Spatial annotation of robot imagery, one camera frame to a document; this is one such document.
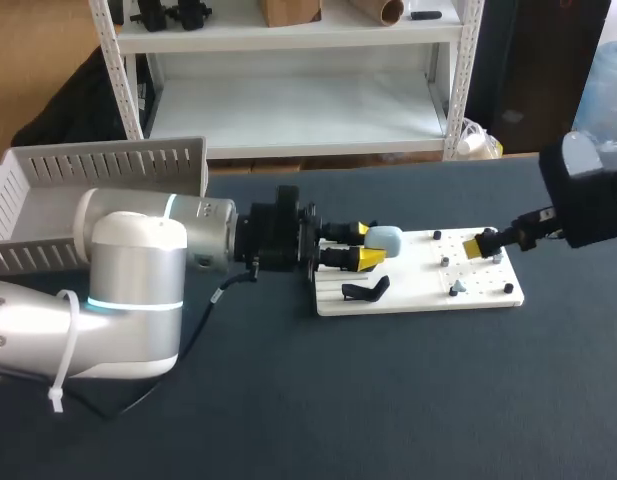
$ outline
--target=white plastic basket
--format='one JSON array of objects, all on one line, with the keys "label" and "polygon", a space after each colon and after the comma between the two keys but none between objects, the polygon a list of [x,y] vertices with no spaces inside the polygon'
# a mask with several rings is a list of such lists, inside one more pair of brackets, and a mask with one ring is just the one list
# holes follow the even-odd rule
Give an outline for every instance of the white plastic basket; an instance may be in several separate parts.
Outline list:
[{"label": "white plastic basket", "polygon": [[207,185],[200,137],[11,148],[0,164],[0,275],[85,267],[72,221],[90,188],[204,196]]}]

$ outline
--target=blue sponge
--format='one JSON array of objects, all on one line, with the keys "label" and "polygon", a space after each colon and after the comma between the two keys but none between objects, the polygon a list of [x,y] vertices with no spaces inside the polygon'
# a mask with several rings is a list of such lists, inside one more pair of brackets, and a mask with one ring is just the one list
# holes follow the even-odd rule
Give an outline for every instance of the blue sponge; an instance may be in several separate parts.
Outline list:
[{"label": "blue sponge", "polygon": [[401,251],[402,231],[398,227],[372,227],[364,237],[364,247],[385,250],[387,258],[394,258]]}]

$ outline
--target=white crate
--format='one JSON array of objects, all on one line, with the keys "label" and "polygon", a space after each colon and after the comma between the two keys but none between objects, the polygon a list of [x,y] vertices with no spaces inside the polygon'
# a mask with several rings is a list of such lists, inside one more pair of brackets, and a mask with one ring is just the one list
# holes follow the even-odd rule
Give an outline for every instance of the white crate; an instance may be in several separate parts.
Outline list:
[{"label": "white crate", "polygon": [[[441,230],[440,240],[433,239],[432,230],[404,232],[399,257],[387,259],[372,272],[320,267],[315,273],[317,312],[323,316],[367,315],[519,306],[524,294],[505,249],[499,264],[493,259],[466,258],[463,242],[483,230]],[[322,244],[322,248],[326,247],[333,245]],[[443,257],[450,260],[448,267],[441,266]],[[372,288],[384,275],[390,278],[390,288],[378,302],[344,300],[342,284]],[[450,287],[456,280],[461,280],[466,292],[451,297]],[[512,293],[504,293],[507,283],[513,285]]]},{"label": "white crate", "polygon": [[203,196],[207,184],[201,137],[11,148],[0,164],[0,275],[85,267],[72,222],[90,188]]}]

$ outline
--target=white board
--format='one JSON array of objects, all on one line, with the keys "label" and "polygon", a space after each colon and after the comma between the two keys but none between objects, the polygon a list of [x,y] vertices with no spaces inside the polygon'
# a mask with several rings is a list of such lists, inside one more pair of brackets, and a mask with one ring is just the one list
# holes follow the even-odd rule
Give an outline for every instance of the white board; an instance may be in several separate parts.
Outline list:
[{"label": "white board", "polygon": [[[387,259],[372,272],[342,272],[320,266],[314,282],[317,312],[322,316],[368,315],[521,305],[524,294],[505,249],[499,264],[492,259],[468,260],[464,253],[463,242],[484,228],[441,230],[440,240],[433,239],[433,230],[404,232],[399,257]],[[347,248],[328,242],[321,247]],[[448,267],[441,266],[443,257],[449,258]],[[384,275],[390,277],[390,288],[378,302],[344,300],[342,284],[373,288]],[[456,280],[461,280],[466,292],[451,297],[450,287]],[[512,293],[504,292],[507,283],[513,285]]]}]

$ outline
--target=blue water jug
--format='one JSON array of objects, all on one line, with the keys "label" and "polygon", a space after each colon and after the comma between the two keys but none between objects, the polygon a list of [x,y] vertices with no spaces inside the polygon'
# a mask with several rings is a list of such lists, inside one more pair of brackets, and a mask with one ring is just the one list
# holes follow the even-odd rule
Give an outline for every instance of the blue water jug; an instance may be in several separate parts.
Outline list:
[{"label": "blue water jug", "polygon": [[573,128],[600,150],[617,150],[617,42],[597,50]]}]

